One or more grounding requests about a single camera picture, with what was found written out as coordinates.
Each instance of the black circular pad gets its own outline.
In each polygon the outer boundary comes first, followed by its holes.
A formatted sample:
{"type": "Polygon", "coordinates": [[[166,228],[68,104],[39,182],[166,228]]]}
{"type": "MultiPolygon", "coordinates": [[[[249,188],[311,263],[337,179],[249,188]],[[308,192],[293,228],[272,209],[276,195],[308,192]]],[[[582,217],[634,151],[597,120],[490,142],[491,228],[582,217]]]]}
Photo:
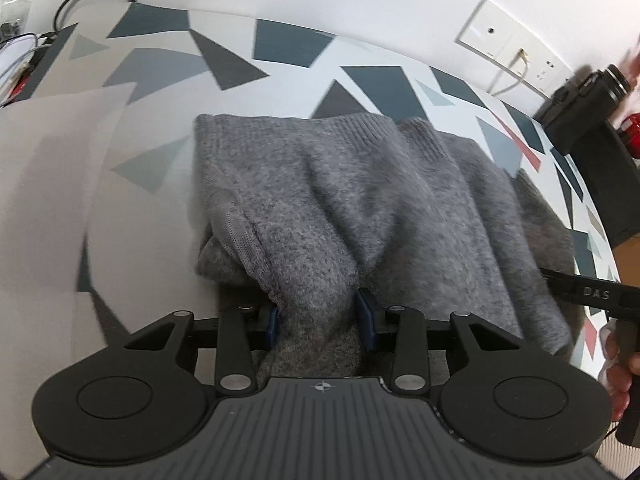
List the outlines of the black circular pad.
{"type": "Polygon", "coordinates": [[[541,350],[477,351],[440,393],[451,429],[490,455],[525,463],[594,454],[610,401],[592,377],[541,350]]]}
{"type": "Polygon", "coordinates": [[[98,418],[124,418],[144,410],[151,397],[151,387],[139,379],[104,377],[80,390],[78,404],[98,418]]]}
{"type": "Polygon", "coordinates": [[[562,386],[539,377],[514,377],[494,389],[495,403],[520,418],[549,418],[566,406],[568,397],[562,386]]]}
{"type": "Polygon", "coordinates": [[[175,356],[107,347],[46,381],[31,415],[50,452],[123,465],[179,446],[198,430],[206,410],[202,385],[175,356]]]}

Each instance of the logo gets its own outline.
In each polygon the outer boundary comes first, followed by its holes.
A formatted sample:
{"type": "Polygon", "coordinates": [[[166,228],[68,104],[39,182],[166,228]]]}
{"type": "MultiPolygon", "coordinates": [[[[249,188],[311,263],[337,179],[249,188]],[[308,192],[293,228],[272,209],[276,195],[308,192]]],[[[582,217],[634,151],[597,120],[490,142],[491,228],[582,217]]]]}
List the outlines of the logo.
{"type": "Polygon", "coordinates": [[[592,298],[600,298],[601,300],[608,300],[610,295],[610,290],[600,291],[599,288],[591,288],[590,286],[586,286],[583,292],[584,296],[590,296],[592,298]]]}
{"type": "Polygon", "coordinates": [[[324,381],[322,381],[321,383],[318,383],[318,384],[314,384],[313,387],[316,390],[318,390],[319,392],[322,392],[322,393],[328,392],[331,388],[335,388],[335,386],[332,386],[329,383],[325,383],[324,381]]]}

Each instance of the white cable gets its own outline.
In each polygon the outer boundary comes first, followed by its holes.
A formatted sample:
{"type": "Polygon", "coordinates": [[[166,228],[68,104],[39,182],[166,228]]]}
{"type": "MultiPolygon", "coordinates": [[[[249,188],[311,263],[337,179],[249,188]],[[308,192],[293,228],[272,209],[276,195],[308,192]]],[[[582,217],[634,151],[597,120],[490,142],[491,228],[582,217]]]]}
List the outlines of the white cable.
{"type": "MultiPolygon", "coordinates": [[[[31,50],[28,50],[27,52],[21,54],[18,59],[14,60],[14,62],[11,63],[11,65],[9,65],[4,72],[2,72],[0,74],[0,81],[4,82],[2,84],[0,84],[0,93],[5,93],[7,88],[10,88],[12,84],[15,83],[16,81],[16,75],[20,73],[22,66],[24,65],[25,61],[27,58],[31,59],[30,56],[33,55],[33,53],[36,51],[35,48],[32,48],[31,50]],[[11,73],[11,75],[9,77],[7,77],[5,79],[5,76],[7,74],[11,73]]],[[[4,107],[6,105],[5,103],[2,103],[2,105],[0,105],[0,107],[4,107]]]]}
{"type": "MultiPolygon", "coordinates": [[[[40,50],[41,48],[46,48],[49,45],[41,45],[38,46],[36,48],[32,48],[31,50],[25,52],[24,54],[22,54],[18,59],[16,59],[14,62],[11,63],[11,65],[9,65],[6,70],[4,70],[4,72],[2,72],[0,74],[0,80],[4,79],[4,76],[6,76],[9,72],[11,72],[12,69],[14,69],[16,66],[20,65],[27,57],[31,56],[32,54],[34,54],[37,50],[40,50]]],[[[0,103],[0,108],[3,108],[5,106],[7,106],[8,104],[10,104],[12,101],[11,98],[7,99],[6,101],[0,103]]]]}
{"type": "Polygon", "coordinates": [[[516,88],[516,86],[518,86],[524,81],[524,78],[526,78],[527,76],[527,72],[529,72],[529,58],[527,58],[527,53],[522,49],[518,51],[518,58],[524,61],[524,70],[522,71],[522,74],[520,75],[518,80],[514,84],[507,86],[507,88],[504,88],[499,92],[494,92],[492,96],[498,97],[498,95],[504,94],[509,90],[513,90],[514,88],[516,88]]]}
{"type": "Polygon", "coordinates": [[[7,38],[6,40],[0,41],[0,49],[11,45],[14,41],[23,40],[26,37],[33,38],[33,47],[36,48],[38,46],[38,36],[33,32],[26,32],[25,34],[20,34],[18,36],[14,36],[12,38],[7,38]]]}

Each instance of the knit sweater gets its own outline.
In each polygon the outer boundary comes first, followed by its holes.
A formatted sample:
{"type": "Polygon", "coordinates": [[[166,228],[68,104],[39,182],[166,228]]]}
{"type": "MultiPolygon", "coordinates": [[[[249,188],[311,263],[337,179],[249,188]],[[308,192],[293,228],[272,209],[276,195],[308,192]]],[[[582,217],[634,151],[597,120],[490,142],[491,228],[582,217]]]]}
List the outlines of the knit sweater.
{"type": "Polygon", "coordinates": [[[279,308],[261,378],[356,373],[360,286],[428,319],[466,310],[548,352],[571,346],[526,237],[544,232],[547,266],[567,270],[568,233],[472,140],[374,114],[202,115],[195,129],[211,226],[196,270],[279,308]]]}

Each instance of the wall outlet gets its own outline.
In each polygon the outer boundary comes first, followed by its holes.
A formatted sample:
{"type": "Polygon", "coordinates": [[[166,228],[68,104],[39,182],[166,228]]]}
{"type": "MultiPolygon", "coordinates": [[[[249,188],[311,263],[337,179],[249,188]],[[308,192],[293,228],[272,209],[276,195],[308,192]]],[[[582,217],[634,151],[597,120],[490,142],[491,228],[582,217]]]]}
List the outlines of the wall outlet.
{"type": "MultiPolygon", "coordinates": [[[[541,94],[548,95],[550,86],[559,77],[563,75],[567,78],[571,77],[572,71],[569,67],[540,38],[522,26],[504,46],[496,62],[509,68],[521,48],[527,53],[527,59],[529,59],[529,69],[524,81],[541,94]]],[[[520,76],[524,69],[524,62],[518,62],[517,67],[519,70],[511,69],[511,71],[520,76]]]]}
{"type": "Polygon", "coordinates": [[[524,72],[525,63],[518,56],[524,49],[529,60],[524,82],[547,97],[573,75],[540,38],[489,0],[481,2],[458,42],[490,58],[514,77],[524,72]]]}
{"type": "Polygon", "coordinates": [[[483,0],[458,36],[458,43],[496,59],[518,29],[516,22],[504,10],[489,0],[483,0]]]}

